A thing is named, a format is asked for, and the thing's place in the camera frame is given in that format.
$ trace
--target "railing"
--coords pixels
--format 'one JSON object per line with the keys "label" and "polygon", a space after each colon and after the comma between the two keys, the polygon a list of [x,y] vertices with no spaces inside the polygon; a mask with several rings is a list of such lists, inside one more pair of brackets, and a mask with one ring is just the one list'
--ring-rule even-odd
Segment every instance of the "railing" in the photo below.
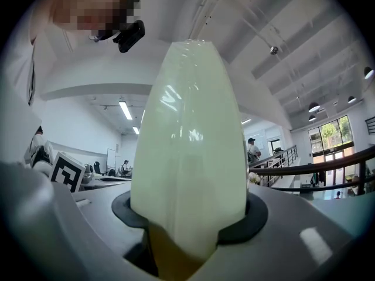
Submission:
{"label": "railing", "polygon": [[375,134],[375,116],[365,120],[369,134]]}
{"label": "railing", "polygon": [[254,172],[260,176],[290,176],[290,175],[303,175],[311,173],[320,173],[327,172],[330,170],[341,169],[343,167],[356,165],[359,163],[359,181],[343,183],[333,186],[325,187],[309,187],[309,188],[278,188],[273,187],[276,190],[281,191],[298,191],[300,193],[311,192],[311,191],[321,191],[321,190],[332,190],[332,189],[341,189],[344,187],[358,186],[357,194],[364,194],[364,184],[370,181],[375,180],[375,176],[369,176],[366,178],[366,161],[369,159],[375,158],[375,146],[372,146],[366,150],[357,152],[350,156],[344,158],[317,163],[315,165],[303,165],[303,166],[294,166],[294,167],[273,167],[273,168],[255,168],[251,167],[250,171]]}
{"label": "railing", "polygon": [[[297,159],[297,146],[293,146],[287,150],[283,150],[273,156],[266,159],[259,160],[254,163],[249,163],[249,171],[253,172],[253,169],[262,167],[263,169],[274,169],[280,167],[290,167]],[[260,185],[262,186],[272,186],[282,175],[262,175],[260,180]]]}

